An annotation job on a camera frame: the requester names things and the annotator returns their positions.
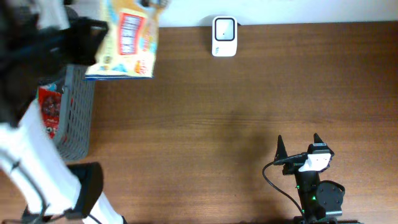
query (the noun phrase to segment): snack bag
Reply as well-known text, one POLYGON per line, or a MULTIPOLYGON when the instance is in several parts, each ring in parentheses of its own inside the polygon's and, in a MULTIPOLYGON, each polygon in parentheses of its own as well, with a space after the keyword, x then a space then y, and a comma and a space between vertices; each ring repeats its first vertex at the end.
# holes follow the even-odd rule
POLYGON ((61 93, 39 88, 39 105, 44 126, 50 138, 54 138, 60 122, 61 93))
POLYGON ((154 4, 148 0, 148 7, 141 2, 100 0, 101 19, 108 22, 109 31, 96 54, 97 63, 86 71, 86 79, 152 78, 159 15, 169 1, 154 4))

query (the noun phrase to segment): wood grain surface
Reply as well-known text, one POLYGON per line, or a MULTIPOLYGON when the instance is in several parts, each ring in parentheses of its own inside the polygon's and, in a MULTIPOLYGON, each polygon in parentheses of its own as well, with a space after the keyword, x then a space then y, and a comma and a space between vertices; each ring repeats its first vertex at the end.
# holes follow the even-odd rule
MULTIPOLYGON (((269 222, 299 215, 262 178, 277 136, 289 155, 313 134, 336 156, 344 219, 398 220, 398 23, 240 26, 238 52, 211 28, 166 28, 153 80, 97 82, 87 159, 130 223, 269 222)), ((281 167, 267 174, 299 199, 281 167)), ((0 216, 24 199, 1 176, 0 216)))

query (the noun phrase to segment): white device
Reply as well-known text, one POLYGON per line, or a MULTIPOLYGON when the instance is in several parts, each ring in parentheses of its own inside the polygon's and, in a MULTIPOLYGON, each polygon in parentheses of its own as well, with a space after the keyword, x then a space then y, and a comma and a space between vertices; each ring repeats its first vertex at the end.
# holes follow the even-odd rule
MULTIPOLYGON (((326 146, 325 143, 314 143, 314 146, 326 146)), ((308 159, 302 167, 298 169, 299 172, 305 171, 321 171, 326 168, 330 162, 330 153, 309 154, 308 159)))
POLYGON ((213 19, 211 53, 215 57, 232 57, 238 47, 238 22, 232 16, 217 16, 213 19))

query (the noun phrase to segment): white smart plug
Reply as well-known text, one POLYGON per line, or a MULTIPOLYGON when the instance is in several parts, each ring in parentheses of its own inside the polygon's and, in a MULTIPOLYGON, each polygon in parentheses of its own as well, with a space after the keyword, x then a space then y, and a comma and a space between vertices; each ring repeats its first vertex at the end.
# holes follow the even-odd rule
POLYGON ((238 22, 231 16, 213 19, 213 42, 211 53, 215 57, 232 57, 238 47, 238 22))

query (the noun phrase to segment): gray plastic basket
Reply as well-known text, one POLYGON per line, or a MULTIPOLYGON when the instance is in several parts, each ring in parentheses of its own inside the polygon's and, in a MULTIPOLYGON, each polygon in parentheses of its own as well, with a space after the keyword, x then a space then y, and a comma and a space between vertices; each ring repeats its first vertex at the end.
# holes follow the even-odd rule
POLYGON ((84 80, 86 69, 68 65, 66 71, 60 122, 53 138, 64 161, 77 161, 88 154, 95 82, 84 80))

